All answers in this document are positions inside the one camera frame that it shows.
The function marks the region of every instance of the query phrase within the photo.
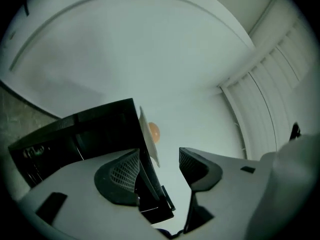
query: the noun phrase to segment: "dark rectangular slot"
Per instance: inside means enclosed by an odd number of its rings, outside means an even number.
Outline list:
[[[253,174],[256,169],[249,166],[244,166],[240,170]]]
[[[49,197],[44,201],[40,208],[36,211],[36,214],[43,219],[49,225],[52,224],[57,216],[60,208],[64,204],[67,195],[52,192]]]
[[[171,211],[175,211],[176,208],[175,208],[175,206],[174,206],[174,203],[171,201],[171,199],[170,199],[170,197],[169,197],[169,195],[168,195],[168,192],[167,192],[166,189],[165,189],[165,186],[161,186],[161,188],[162,188],[162,190],[163,190],[163,192],[164,192],[164,196],[165,196],[166,201],[167,201],[168,204],[170,205]]]

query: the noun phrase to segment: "black mesh vent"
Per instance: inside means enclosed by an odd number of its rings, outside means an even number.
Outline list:
[[[117,164],[110,172],[111,180],[119,187],[135,191],[136,178],[140,171],[138,153]]]
[[[205,164],[184,153],[182,150],[179,152],[179,168],[189,185],[202,179],[209,171]]]

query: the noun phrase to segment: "orange ball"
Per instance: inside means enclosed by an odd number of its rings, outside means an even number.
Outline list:
[[[157,143],[160,139],[160,130],[159,127],[154,122],[149,122],[149,128],[152,134],[154,143]]]

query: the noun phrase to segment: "white curved wall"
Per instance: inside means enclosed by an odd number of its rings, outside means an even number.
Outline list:
[[[248,159],[260,160],[301,134],[319,131],[319,44],[291,0],[275,0],[252,35],[253,56],[221,87],[239,121]]]
[[[206,90],[253,48],[216,0],[45,0],[3,41],[0,78],[65,117],[130,97],[144,106]]]

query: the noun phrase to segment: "black plastic part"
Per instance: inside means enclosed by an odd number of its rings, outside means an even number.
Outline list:
[[[29,16],[29,9],[28,9],[27,1],[25,1],[25,2],[23,3],[23,7],[24,7],[25,15],[26,15],[26,16]]]
[[[165,186],[161,186],[162,187],[162,190],[164,192],[164,196],[165,196],[165,199],[166,201],[168,202],[168,204],[170,205],[171,207],[171,211],[175,211],[176,210],[176,207],[174,206],[174,203],[171,201],[169,195],[168,195],[168,192],[166,191],[166,188]]]
[[[64,204],[67,195],[59,192],[52,192],[49,197],[44,201],[36,214],[49,225],[52,224],[57,216],[60,208]]]
[[[26,149],[40,146],[44,148],[42,155],[25,155]],[[9,146],[14,163],[30,187],[68,164],[129,149],[140,150],[139,159],[144,170],[135,184],[141,213],[150,223],[172,218],[132,98],[57,120]]]
[[[248,172],[250,174],[253,174],[255,172],[255,168],[252,168],[252,167],[249,167],[249,166],[244,166],[242,167],[240,170],[242,171],[245,171],[245,172]]]
[[[174,217],[167,200],[164,196],[160,197],[160,201],[156,203],[156,207],[149,210],[140,210],[141,214],[151,223],[159,223]]]
[[[290,141],[291,140],[294,140],[296,138],[299,138],[301,136],[301,133],[300,133],[300,128],[299,128],[299,125],[297,122],[295,122],[293,124],[293,127],[292,127],[292,131],[291,131],[291,135],[290,135]]]
[[[179,168],[193,192],[210,190],[223,174],[219,165],[184,147],[179,149]]]
[[[162,229],[162,228],[157,228],[159,232],[161,232],[166,238],[168,239],[175,239],[179,237],[184,231],[180,230],[178,233],[171,235],[169,231]]]
[[[196,195],[194,192],[192,192],[189,212],[183,229],[183,233],[186,234],[188,232],[191,232],[192,230],[199,228],[213,218],[214,216],[210,212],[208,212],[204,207],[198,205]]]
[[[111,179],[111,171],[121,165],[124,161],[138,156],[139,149],[135,149],[123,156],[102,165],[94,174],[94,184],[99,193],[116,205],[137,206],[137,195],[122,188]]]

